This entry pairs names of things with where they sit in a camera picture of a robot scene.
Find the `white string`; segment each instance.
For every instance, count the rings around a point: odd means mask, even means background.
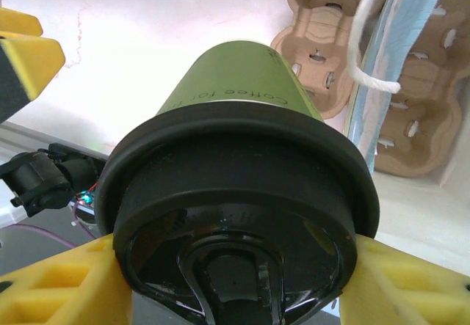
[[[359,42],[366,24],[367,17],[372,9],[375,0],[361,0],[352,20],[350,39],[347,43],[347,71],[357,83],[365,87],[391,92],[396,94],[400,90],[400,83],[395,81],[382,81],[369,76],[358,66],[357,56],[359,53]]]

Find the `table surface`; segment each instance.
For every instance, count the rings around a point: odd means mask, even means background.
[[[269,45],[286,0],[2,0],[35,15],[66,64],[11,123],[109,154],[157,113],[190,65],[227,40]]]

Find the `purple wire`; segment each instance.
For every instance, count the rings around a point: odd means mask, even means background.
[[[54,239],[55,241],[63,244],[64,246],[68,248],[75,248],[76,244],[73,244],[72,242],[67,241],[66,239],[60,237],[59,235],[56,235],[55,233],[46,230],[41,227],[37,226],[31,226],[30,224],[11,224],[10,226],[6,227],[9,230],[26,230],[26,231],[31,231],[31,232],[36,232],[41,235],[44,235],[46,237],[49,237],[51,239]]]
[[[76,209],[78,206],[79,206],[79,200],[77,199],[75,204],[73,204],[73,208],[72,208],[72,215],[73,215],[74,222],[76,222],[77,225],[80,226],[80,228],[88,237],[90,237],[92,240],[96,239],[96,237],[87,229],[87,227],[79,221],[79,218],[76,215]]]

